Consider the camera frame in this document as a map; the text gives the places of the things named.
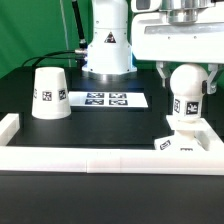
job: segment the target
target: black label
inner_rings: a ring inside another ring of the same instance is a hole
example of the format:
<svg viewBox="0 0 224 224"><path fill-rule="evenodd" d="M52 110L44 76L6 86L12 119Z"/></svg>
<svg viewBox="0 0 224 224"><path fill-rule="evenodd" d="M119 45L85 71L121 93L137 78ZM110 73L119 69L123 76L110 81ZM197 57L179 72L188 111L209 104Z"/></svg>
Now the black label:
<svg viewBox="0 0 224 224"><path fill-rule="evenodd" d="M181 148L180 150L181 150L181 151L193 151L192 148Z"/></svg>
<svg viewBox="0 0 224 224"><path fill-rule="evenodd" d="M100 99L87 99L85 102L86 105L104 105L104 100Z"/></svg>
<svg viewBox="0 0 224 224"><path fill-rule="evenodd" d="M43 92L43 101L52 101L52 92Z"/></svg>
<svg viewBox="0 0 224 224"><path fill-rule="evenodd" d="M87 98L104 98L104 93L87 93Z"/></svg>
<svg viewBox="0 0 224 224"><path fill-rule="evenodd" d="M187 115L198 114L199 102L188 102L187 103Z"/></svg>
<svg viewBox="0 0 224 224"><path fill-rule="evenodd" d="M66 99L66 91L65 91L65 89L59 90L59 99L60 100Z"/></svg>
<svg viewBox="0 0 224 224"><path fill-rule="evenodd" d="M128 101L127 100L110 100L109 104L111 106L127 106Z"/></svg>
<svg viewBox="0 0 224 224"><path fill-rule="evenodd" d="M177 113L180 113L180 101L175 99L174 101L174 111L176 111Z"/></svg>
<svg viewBox="0 0 224 224"><path fill-rule="evenodd" d="M114 98L114 99L126 99L127 94L125 94L125 93L110 93L109 97Z"/></svg>
<svg viewBox="0 0 224 224"><path fill-rule="evenodd" d="M37 90L36 89L34 89L33 97L37 98Z"/></svg>
<svg viewBox="0 0 224 224"><path fill-rule="evenodd" d="M170 145L171 145L171 142L170 142L170 140L168 140L168 141L164 142L162 145L160 145L160 149L164 150L167 147L169 147Z"/></svg>
<svg viewBox="0 0 224 224"><path fill-rule="evenodd" d="M109 33L109 35L107 36L107 39L104 42L105 43L116 43L112 32Z"/></svg>

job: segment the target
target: white paper sheet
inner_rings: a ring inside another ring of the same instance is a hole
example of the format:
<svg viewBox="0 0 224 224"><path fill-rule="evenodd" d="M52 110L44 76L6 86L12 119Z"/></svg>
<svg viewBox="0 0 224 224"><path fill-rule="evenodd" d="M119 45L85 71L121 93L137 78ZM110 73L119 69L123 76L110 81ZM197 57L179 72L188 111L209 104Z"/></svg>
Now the white paper sheet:
<svg viewBox="0 0 224 224"><path fill-rule="evenodd" d="M69 92L70 106L147 108L143 93Z"/></svg>

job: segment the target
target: white cup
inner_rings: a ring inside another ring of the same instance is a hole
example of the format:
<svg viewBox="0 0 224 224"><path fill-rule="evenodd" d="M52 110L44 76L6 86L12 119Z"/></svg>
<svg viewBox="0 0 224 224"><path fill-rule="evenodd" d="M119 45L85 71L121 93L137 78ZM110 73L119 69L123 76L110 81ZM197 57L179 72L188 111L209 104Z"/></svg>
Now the white cup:
<svg viewBox="0 0 224 224"><path fill-rule="evenodd" d="M32 115L39 119L60 119L71 114L65 72L43 67L35 71Z"/></svg>

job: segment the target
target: black table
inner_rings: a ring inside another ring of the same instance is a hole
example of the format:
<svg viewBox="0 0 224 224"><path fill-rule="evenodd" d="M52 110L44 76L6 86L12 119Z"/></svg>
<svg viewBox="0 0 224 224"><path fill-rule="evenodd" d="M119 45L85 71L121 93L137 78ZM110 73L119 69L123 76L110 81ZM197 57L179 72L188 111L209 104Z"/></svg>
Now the black table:
<svg viewBox="0 0 224 224"><path fill-rule="evenodd" d="M157 72L136 80L101 83L66 69L73 91L144 92L149 108L72 108L57 121L31 116L34 74L17 68L0 80L0 117L20 113L21 128L9 145L153 148L172 134L165 115L172 94ZM203 117L224 137L224 93L204 98ZM129 223L206 224L224 220L222 176L0 172L0 224Z"/></svg>

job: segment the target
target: black cable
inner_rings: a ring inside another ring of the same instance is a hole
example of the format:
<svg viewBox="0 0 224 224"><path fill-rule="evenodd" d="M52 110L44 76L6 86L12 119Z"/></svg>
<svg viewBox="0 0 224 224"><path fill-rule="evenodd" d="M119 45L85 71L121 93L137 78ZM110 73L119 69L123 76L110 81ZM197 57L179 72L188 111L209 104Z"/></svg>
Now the black cable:
<svg viewBox="0 0 224 224"><path fill-rule="evenodd" d="M45 58L44 57L48 57L48 56L56 56L56 55L61 55L61 54L75 54L74 50L66 50L66 51L56 51L56 52L52 52L49 54L45 54L43 57L39 57L39 59L33 63L33 67L36 67L41 61L43 61Z"/></svg>
<svg viewBox="0 0 224 224"><path fill-rule="evenodd" d="M29 61L33 61L35 59L74 59L74 60L82 60L84 59L83 57L52 57L52 56L40 56L40 57L33 57L33 58L29 58L26 61L23 62L23 64L21 65L21 67L24 67Z"/></svg>
<svg viewBox="0 0 224 224"><path fill-rule="evenodd" d="M77 0L72 0L72 7L73 7L74 14L75 14L76 25L77 25L77 28L78 28L78 35L79 35L79 40L80 40L79 41L79 47L80 48L87 48L87 42L86 42L85 36L84 36L84 31L83 31L83 27L82 27L82 20L81 20Z"/></svg>

